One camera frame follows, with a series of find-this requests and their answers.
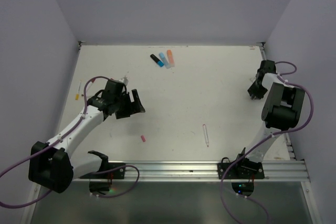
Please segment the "pink pen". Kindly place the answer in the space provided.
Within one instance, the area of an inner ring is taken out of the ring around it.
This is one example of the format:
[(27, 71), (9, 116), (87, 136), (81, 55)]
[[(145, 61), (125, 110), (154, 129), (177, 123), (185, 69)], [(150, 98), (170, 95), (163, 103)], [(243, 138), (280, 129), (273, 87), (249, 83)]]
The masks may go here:
[(208, 138), (208, 132), (207, 132), (206, 124), (203, 124), (203, 133), (204, 133), (205, 144), (206, 144), (207, 147), (209, 147), (209, 138)]

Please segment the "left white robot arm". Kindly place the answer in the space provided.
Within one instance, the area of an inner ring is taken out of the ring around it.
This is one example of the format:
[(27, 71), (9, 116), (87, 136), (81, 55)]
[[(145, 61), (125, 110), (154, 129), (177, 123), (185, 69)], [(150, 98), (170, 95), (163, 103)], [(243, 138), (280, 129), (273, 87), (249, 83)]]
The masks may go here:
[(116, 119), (128, 118), (144, 113), (138, 91), (127, 91), (125, 83), (108, 80), (104, 89), (85, 100), (85, 106), (78, 116), (59, 134), (47, 142), (36, 142), (31, 148), (28, 178), (54, 192), (64, 192), (74, 179), (82, 176), (104, 178), (107, 174), (125, 169), (113, 167), (108, 156), (89, 151), (83, 158), (72, 158), (84, 139), (109, 116)]

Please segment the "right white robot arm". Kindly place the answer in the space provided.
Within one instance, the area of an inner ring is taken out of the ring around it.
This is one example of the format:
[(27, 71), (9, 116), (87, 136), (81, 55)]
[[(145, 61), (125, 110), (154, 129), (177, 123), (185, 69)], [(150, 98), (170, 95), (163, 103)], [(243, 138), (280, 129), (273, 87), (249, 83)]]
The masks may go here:
[(261, 112), (262, 125), (250, 145), (238, 154), (234, 172), (246, 178), (259, 170), (268, 150), (285, 131), (294, 129), (300, 119), (305, 91), (280, 80), (276, 63), (263, 60), (257, 70), (255, 80), (247, 90), (252, 100), (267, 96)]

